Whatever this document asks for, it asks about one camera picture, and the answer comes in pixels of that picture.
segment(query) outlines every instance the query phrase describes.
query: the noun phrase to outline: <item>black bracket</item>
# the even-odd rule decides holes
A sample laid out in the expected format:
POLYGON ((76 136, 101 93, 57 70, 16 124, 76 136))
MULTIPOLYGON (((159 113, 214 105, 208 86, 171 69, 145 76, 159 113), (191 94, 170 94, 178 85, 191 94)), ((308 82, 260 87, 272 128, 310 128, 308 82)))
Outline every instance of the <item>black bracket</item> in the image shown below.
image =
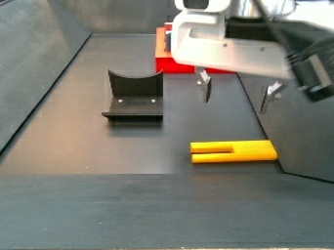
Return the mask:
POLYGON ((127 77, 108 70, 112 90, 109 111, 115 118, 163 118, 163 71, 145 77, 127 77))

